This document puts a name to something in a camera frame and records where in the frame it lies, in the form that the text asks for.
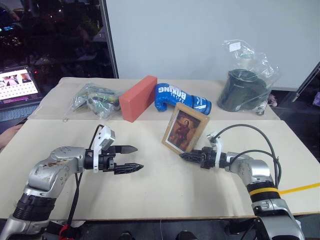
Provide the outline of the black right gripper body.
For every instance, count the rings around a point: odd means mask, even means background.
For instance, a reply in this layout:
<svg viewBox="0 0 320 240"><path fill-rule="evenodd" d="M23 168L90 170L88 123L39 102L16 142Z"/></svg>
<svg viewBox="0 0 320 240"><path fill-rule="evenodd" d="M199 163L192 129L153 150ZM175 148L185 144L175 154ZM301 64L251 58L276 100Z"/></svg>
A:
<svg viewBox="0 0 320 240"><path fill-rule="evenodd" d="M200 153L200 167L210 169L216 166L217 152L212 147L203 147Z"/></svg>

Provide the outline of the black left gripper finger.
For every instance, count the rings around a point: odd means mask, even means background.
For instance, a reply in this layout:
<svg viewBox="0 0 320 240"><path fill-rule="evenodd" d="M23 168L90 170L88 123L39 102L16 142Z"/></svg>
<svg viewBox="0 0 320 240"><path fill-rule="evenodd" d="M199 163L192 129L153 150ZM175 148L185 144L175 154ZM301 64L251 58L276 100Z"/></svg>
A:
<svg viewBox="0 0 320 240"><path fill-rule="evenodd" d="M139 171L143 167L142 164L138 163L125 163L123 165L117 165L113 172L115 175L130 174Z"/></svg>
<svg viewBox="0 0 320 240"><path fill-rule="evenodd" d="M138 149L131 145L118 145L117 146L117 153L120 154L130 154L133 152L138 151Z"/></svg>

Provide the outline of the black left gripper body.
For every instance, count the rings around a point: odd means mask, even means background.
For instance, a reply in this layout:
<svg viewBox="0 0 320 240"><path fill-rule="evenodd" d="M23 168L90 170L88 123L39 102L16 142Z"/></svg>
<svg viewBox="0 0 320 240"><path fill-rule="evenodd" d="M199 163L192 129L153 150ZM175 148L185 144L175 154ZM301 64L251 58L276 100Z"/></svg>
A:
<svg viewBox="0 0 320 240"><path fill-rule="evenodd" d="M107 150L101 150L99 154L99 170L103 172L114 172L117 164L114 162L114 158L118 152L117 146L110 146Z"/></svg>

